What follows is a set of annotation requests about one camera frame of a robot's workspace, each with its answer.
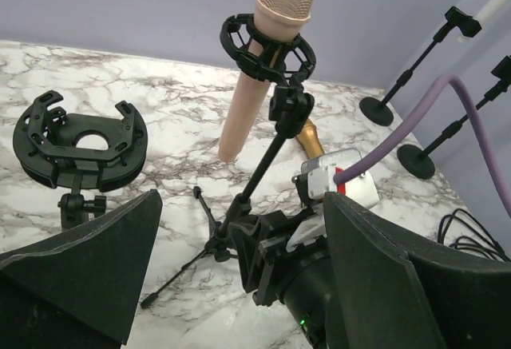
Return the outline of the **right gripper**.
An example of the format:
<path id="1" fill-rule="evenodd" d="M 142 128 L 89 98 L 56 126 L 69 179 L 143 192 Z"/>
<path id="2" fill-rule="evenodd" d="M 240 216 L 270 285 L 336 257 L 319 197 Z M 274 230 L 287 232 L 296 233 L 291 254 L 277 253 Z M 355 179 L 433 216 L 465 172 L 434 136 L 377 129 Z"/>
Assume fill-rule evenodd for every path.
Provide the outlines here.
<path id="1" fill-rule="evenodd" d="M 306 208 L 294 216 L 275 211 L 248 215 L 229 224 L 229 236 L 238 256 L 243 288 L 257 305 L 283 301 L 283 293 L 298 274 L 316 260 L 329 258 L 327 238 L 314 237 L 310 244 L 287 249 L 299 226 L 312 221 L 315 213 Z"/>

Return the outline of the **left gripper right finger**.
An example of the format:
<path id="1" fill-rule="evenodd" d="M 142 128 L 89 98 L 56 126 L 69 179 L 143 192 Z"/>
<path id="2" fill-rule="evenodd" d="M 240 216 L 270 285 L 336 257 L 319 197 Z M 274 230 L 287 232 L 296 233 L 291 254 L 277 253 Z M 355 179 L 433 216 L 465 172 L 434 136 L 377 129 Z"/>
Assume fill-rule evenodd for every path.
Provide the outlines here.
<path id="1" fill-rule="evenodd" d="M 323 202 L 336 285 L 330 348 L 507 348 L 510 266 L 448 248 L 352 199 Z"/>

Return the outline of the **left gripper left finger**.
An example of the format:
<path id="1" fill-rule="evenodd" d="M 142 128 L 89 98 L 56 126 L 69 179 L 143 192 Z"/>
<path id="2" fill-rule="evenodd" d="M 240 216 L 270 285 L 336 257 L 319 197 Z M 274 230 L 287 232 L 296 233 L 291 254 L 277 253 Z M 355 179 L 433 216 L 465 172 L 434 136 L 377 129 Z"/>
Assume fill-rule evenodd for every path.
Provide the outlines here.
<path id="1" fill-rule="evenodd" d="M 3 348 L 119 348 L 129 339 L 160 223 L 150 190 L 1 255 Z"/>

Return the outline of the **gold microphone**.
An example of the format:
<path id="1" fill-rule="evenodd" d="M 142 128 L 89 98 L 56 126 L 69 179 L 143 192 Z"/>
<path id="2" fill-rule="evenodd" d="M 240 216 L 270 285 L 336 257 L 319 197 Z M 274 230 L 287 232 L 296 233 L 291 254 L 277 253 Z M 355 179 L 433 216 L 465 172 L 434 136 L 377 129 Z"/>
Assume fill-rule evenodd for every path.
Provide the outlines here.
<path id="1" fill-rule="evenodd" d="M 295 137 L 303 147 L 308 159 L 322 156 L 325 152 L 319 140 L 317 127 L 311 119 L 307 119 L 300 133 Z"/>

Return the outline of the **pink microphone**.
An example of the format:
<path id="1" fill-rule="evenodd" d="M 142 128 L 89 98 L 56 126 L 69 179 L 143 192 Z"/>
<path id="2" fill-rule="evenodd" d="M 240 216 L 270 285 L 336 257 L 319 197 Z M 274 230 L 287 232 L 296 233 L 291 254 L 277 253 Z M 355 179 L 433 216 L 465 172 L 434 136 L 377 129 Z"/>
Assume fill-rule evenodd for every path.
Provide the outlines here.
<path id="1" fill-rule="evenodd" d="M 311 18 L 314 0 L 255 0 L 253 14 L 238 14 L 224 23 L 220 36 L 222 46 L 229 50 L 228 35 L 245 24 L 250 35 L 248 43 L 231 54 L 240 68 L 240 75 L 220 136 L 218 157 L 232 162 L 241 152 L 253 123 L 263 104 L 270 84 L 268 71 L 283 68 L 283 59 L 298 38 L 302 27 Z"/>

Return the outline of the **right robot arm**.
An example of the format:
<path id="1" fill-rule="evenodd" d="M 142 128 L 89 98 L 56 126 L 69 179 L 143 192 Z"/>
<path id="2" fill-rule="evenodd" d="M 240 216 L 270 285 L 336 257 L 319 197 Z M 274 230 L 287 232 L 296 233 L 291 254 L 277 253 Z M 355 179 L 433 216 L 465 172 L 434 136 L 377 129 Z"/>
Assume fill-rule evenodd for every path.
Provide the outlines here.
<path id="1" fill-rule="evenodd" d="M 231 222 L 228 232 L 244 291 L 255 305 L 283 304 L 313 348 L 348 348 L 327 239 L 315 237 L 309 245 L 286 249 L 291 235 L 313 215 L 310 208 L 295 216 L 248 215 Z"/>

